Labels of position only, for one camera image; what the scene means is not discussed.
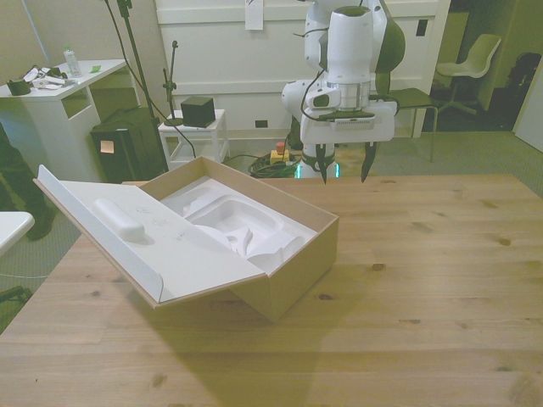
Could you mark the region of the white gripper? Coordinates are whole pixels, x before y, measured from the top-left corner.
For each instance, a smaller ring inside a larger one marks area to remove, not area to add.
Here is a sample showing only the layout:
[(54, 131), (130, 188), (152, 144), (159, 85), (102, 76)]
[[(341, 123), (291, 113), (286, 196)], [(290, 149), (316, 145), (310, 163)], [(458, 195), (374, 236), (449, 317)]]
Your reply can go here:
[(309, 109), (302, 114), (300, 138), (304, 144), (316, 144), (316, 162), (327, 184), (325, 143), (366, 142), (361, 166), (364, 182), (377, 153), (377, 143), (389, 141), (395, 134), (395, 102), (371, 102), (362, 110)]

